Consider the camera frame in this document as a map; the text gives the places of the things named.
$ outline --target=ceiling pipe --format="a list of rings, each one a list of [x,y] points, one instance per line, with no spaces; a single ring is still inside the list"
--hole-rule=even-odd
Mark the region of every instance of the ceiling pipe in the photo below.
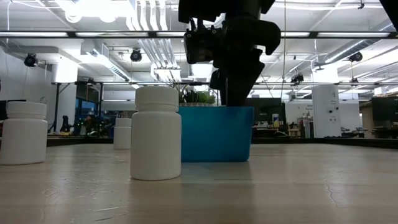
[[[159,0],[159,9],[160,9],[160,27],[162,30],[168,30],[167,23],[166,23],[166,3],[165,0]],[[165,42],[165,46],[167,50],[170,52],[170,59],[172,61],[172,65],[174,68],[177,68],[177,61],[175,59],[173,46],[170,39],[163,40]]]
[[[150,30],[147,24],[147,2],[146,0],[139,0],[140,6],[141,6],[141,16],[139,19],[139,22],[144,30]],[[164,62],[163,56],[159,50],[159,48],[156,46],[156,43],[153,39],[149,39],[148,42],[150,43],[148,48],[149,50],[154,52],[154,57],[157,58],[157,61],[160,63],[160,66],[158,67],[166,67],[166,63]]]
[[[149,0],[149,6],[150,6],[150,26],[152,27],[153,30],[159,30],[157,27],[157,17],[156,17],[156,2],[155,0]],[[165,46],[165,42],[163,40],[158,39],[157,42],[159,43],[160,47],[163,50],[164,56],[167,61],[167,66],[168,67],[173,67],[171,58],[169,57],[169,52],[167,51],[167,48]]]
[[[138,22],[138,16],[137,16],[137,2],[135,2],[135,5],[132,5],[131,2],[130,6],[131,6],[131,17],[126,18],[126,25],[130,30],[141,31],[142,29]],[[151,51],[152,49],[149,46],[147,39],[144,40],[139,39],[138,44],[142,47],[142,49],[144,49],[144,52],[148,55],[149,60],[151,60],[153,64],[155,64],[157,67],[160,68],[162,65],[155,57],[155,53]]]
[[[132,18],[131,17],[127,17],[126,18],[126,25],[129,28],[129,30],[135,30],[133,24],[132,24]],[[138,40],[138,44],[141,46],[141,48],[144,50],[145,54],[148,56],[149,60],[152,63],[155,63],[155,60],[153,58],[153,56],[149,53],[149,50],[147,48],[147,44],[145,44],[141,39]]]

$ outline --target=security camera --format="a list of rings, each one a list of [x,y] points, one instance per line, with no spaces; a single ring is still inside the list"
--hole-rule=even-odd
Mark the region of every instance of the security camera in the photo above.
[[[140,51],[141,51],[141,49],[133,49],[133,50],[132,50],[132,53],[131,53],[131,55],[130,55],[130,59],[131,59],[133,62],[139,62],[139,61],[141,61],[142,55],[141,55]]]
[[[30,68],[36,67],[38,63],[39,61],[36,58],[36,54],[33,53],[28,53],[24,60],[24,64]]]
[[[360,62],[360,61],[362,61],[362,59],[363,59],[363,55],[361,54],[361,52],[357,52],[357,53],[351,55],[351,56],[348,58],[348,60],[349,60],[350,62]]]

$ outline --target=desk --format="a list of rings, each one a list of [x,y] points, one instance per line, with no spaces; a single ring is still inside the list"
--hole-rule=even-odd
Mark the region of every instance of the desk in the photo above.
[[[390,149],[255,145],[248,162],[183,163],[181,177],[152,182],[130,179],[129,158],[86,144],[0,166],[1,223],[398,222]]]
[[[398,128],[375,128],[372,130],[375,138],[381,139],[396,139],[398,137]]]
[[[253,126],[252,138],[273,138],[275,137],[274,133],[278,130],[278,128]]]
[[[289,136],[292,138],[299,138],[300,137],[300,130],[299,129],[289,129]]]

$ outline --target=camera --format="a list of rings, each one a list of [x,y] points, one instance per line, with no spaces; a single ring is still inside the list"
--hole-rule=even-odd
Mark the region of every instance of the camera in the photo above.
[[[140,62],[142,59],[142,55],[141,55],[141,49],[133,49],[132,53],[130,55],[130,59],[133,62]]]
[[[28,53],[27,57],[24,60],[24,64],[30,68],[34,68],[37,66],[39,61],[36,58],[36,54],[34,53]]]

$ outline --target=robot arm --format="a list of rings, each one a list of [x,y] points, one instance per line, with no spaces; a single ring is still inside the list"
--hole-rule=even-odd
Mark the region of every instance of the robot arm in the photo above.
[[[213,61],[218,68],[211,76],[210,87],[220,91],[221,104],[242,106],[264,69],[259,61],[266,47],[270,55],[280,44],[280,29],[273,23],[259,20],[275,0],[180,0],[178,19],[191,23],[184,35],[187,61],[190,64]],[[203,25],[225,13],[222,28]]]

